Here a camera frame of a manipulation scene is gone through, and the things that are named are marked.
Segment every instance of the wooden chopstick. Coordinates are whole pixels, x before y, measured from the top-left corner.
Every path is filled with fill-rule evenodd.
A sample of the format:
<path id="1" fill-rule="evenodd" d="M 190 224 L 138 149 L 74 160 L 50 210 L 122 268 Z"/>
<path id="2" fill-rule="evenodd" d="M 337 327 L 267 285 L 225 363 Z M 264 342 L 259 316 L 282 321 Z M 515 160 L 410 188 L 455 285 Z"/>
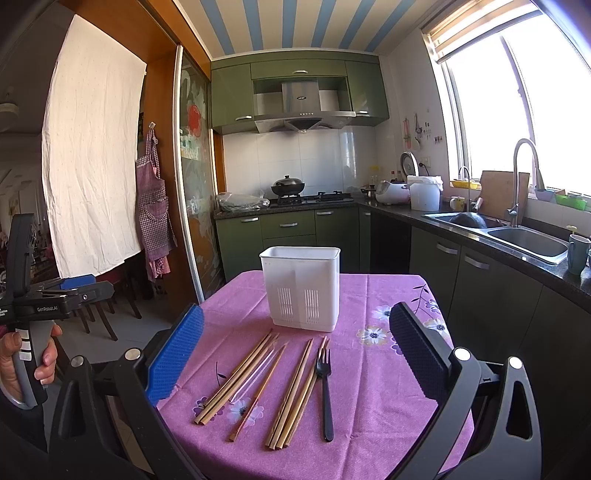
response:
<path id="1" fill-rule="evenodd" d="M 319 356 L 320 356 L 320 352 L 324 348 L 324 345 L 326 344 L 326 338 L 327 337 L 325 336 L 324 339 L 322 340 L 322 343 L 320 344 L 319 349 L 318 349 Z M 283 446 L 285 445 L 285 441 L 286 441 L 287 437 L 289 436 L 289 434 L 291 433 L 294 423 L 296 422 L 296 419 L 297 419 L 298 415 L 300 414 L 300 410 L 303 413 L 302 405 L 304 403 L 304 400 L 306 399 L 306 395 L 308 394 L 308 390 L 310 389 L 310 386 L 314 383 L 314 380 L 316 379 L 316 360 L 317 359 L 318 359 L 318 357 L 316 359 L 314 359 L 314 361 L 312 362 L 312 365 L 310 367 L 310 372 L 308 373 L 308 378 L 306 378 L 306 381 L 304 382 L 304 385 L 301 388 L 300 395 L 298 396 L 297 400 L 295 401 L 294 407 L 291 410 L 290 416 L 288 417 L 287 421 L 285 422 L 283 432 L 281 433 L 281 436 L 279 437 L 279 441 L 277 442 L 277 448 L 283 448 Z"/>
<path id="2" fill-rule="evenodd" d="M 255 393 L 255 397 L 254 400 L 252 400 L 252 404 L 251 407 L 248 409 L 248 411 L 243 415 L 242 417 L 242 421 L 240 422 L 240 425 L 236 428 L 236 430 L 228 437 L 228 440 L 230 442 L 233 442 L 234 440 L 236 440 L 236 437 L 238 437 L 238 434 L 242 431 L 243 426 L 246 424 L 246 422 L 248 421 L 248 417 L 251 416 L 251 413 L 253 411 L 253 409 L 256 407 L 256 404 L 259 401 L 259 398 L 261 397 L 262 391 L 265 390 L 265 387 L 267 386 L 267 383 L 269 381 L 269 379 L 271 378 L 271 375 L 273 374 L 273 372 L 275 371 L 275 367 L 277 366 L 277 364 L 279 363 L 279 360 L 281 359 L 281 356 L 283 355 L 283 352 L 285 351 L 285 347 L 287 346 L 287 343 L 285 345 L 283 345 L 281 347 L 281 349 L 279 350 L 279 353 L 277 354 L 277 357 L 275 358 L 275 361 L 273 362 L 273 365 L 271 367 L 271 369 L 269 370 L 269 373 L 267 373 L 267 376 L 265 377 L 265 380 L 263 381 L 263 383 L 261 384 L 261 386 L 258 388 L 258 390 Z"/>
<path id="3" fill-rule="evenodd" d="M 227 388 L 221 389 L 212 399 L 212 401 L 203 409 L 203 411 L 195 418 L 195 423 L 205 425 L 211 418 L 222 408 L 224 403 L 228 401 L 238 388 L 244 383 L 256 366 L 265 358 L 265 355 L 269 352 L 269 349 L 273 348 L 275 340 L 277 340 L 279 334 L 276 334 L 271 338 L 270 342 L 265 342 L 259 345 L 255 350 L 256 356 L 253 357 L 249 362 L 244 363 L 240 369 L 236 372 L 236 379 L 232 385 L 228 385 Z"/>
<path id="4" fill-rule="evenodd" d="M 289 415 L 289 412 L 291 410 L 291 404 L 294 401 L 294 398 L 295 398 L 296 392 L 297 392 L 297 388 L 300 385 L 301 377 L 304 374 L 304 367 L 306 365 L 306 360 L 308 360 L 308 356 L 310 355 L 312 341 L 314 341 L 313 338 L 308 340 L 308 343 L 306 344 L 306 348 L 304 350 L 304 353 L 302 354 L 302 357 L 300 359 L 300 364 L 297 368 L 297 373 L 295 375 L 294 381 L 293 381 L 291 388 L 290 388 L 290 394 L 287 397 L 287 402 L 285 402 L 285 407 L 283 408 L 283 412 L 281 413 L 279 423 L 277 423 L 277 428 L 275 430 L 275 433 L 273 434 L 273 438 L 271 439 L 271 444 L 269 445 L 269 448 L 271 450 L 275 450 L 275 447 L 277 446 L 277 442 L 279 440 L 279 436 L 281 435 L 281 432 L 283 431 L 285 421 L 287 420 L 287 416 Z"/>
<path id="5" fill-rule="evenodd" d="M 209 405 L 212 402 L 215 395 L 220 393 L 220 391 L 222 391 L 225 387 L 229 388 L 236 381 L 236 378 L 237 378 L 236 373 L 238 373 L 238 371 L 244 366 L 244 364 L 246 362 L 252 361 L 252 359 L 255 357 L 256 350 L 271 337 L 272 332 L 273 332 L 273 329 L 269 330 L 269 333 L 267 333 L 263 338 L 261 338 L 259 340 L 259 342 L 254 346 L 254 348 L 250 352 L 248 352 L 248 355 L 246 357 L 244 357 L 244 360 L 242 360 L 242 362 L 240 362 L 236 366 L 236 368 L 234 370 L 232 370 L 232 372 L 228 376 L 228 379 L 223 383 L 223 385 L 220 388 L 218 388 L 217 392 L 215 392 L 215 394 L 203 404 L 204 410 L 207 409 L 207 405 Z"/>

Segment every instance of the white sheet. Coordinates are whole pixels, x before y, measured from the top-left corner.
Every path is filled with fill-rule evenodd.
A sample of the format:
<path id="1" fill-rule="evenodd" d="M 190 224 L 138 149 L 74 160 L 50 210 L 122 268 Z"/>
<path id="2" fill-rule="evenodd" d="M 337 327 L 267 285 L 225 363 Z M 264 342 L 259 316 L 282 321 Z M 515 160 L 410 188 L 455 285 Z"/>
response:
<path id="1" fill-rule="evenodd" d="M 135 159 L 145 67 L 74 16 L 51 79 L 42 134 L 43 189 L 62 278 L 99 275 L 141 250 Z"/>

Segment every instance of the pink checkered apron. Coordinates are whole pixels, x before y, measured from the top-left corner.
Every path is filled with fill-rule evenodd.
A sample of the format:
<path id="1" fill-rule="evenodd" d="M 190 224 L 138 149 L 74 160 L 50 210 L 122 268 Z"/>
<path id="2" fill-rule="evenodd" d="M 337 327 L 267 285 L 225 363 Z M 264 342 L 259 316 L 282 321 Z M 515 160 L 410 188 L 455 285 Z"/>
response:
<path id="1" fill-rule="evenodd" d="M 146 155 L 137 159 L 135 163 L 135 181 L 138 189 L 136 215 L 145 250 L 148 278 L 152 281 L 170 272 L 166 255 L 177 246 L 168 216 L 168 197 L 164 180 L 160 178 L 157 144 L 154 129 L 150 128 L 146 138 Z"/>

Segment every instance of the kitchen sink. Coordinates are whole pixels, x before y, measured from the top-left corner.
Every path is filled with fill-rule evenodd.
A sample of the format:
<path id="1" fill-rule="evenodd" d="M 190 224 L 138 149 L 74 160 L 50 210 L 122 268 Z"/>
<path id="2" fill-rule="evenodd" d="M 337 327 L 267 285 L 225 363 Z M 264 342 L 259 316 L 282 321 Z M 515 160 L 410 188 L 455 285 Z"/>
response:
<path id="1" fill-rule="evenodd" d="M 487 237 L 550 265 L 558 265 L 568 256 L 568 243 L 545 233 L 523 226 L 511 227 L 507 222 L 486 216 L 483 218 L 487 228 L 470 228 L 451 223 L 456 215 L 457 213 L 429 213 L 424 216 Z"/>

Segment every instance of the cup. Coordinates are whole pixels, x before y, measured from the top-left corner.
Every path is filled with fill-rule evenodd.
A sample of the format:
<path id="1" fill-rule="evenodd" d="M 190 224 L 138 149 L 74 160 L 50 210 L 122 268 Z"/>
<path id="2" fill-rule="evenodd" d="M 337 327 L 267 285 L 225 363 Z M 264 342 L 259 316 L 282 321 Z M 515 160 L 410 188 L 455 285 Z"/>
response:
<path id="1" fill-rule="evenodd" d="M 569 272 L 580 275 L 587 264 L 591 240 L 580 235 L 569 236 Z"/>
<path id="2" fill-rule="evenodd" d="M 464 197 L 452 197 L 449 206 L 454 212 L 463 212 L 466 207 L 466 199 Z"/>

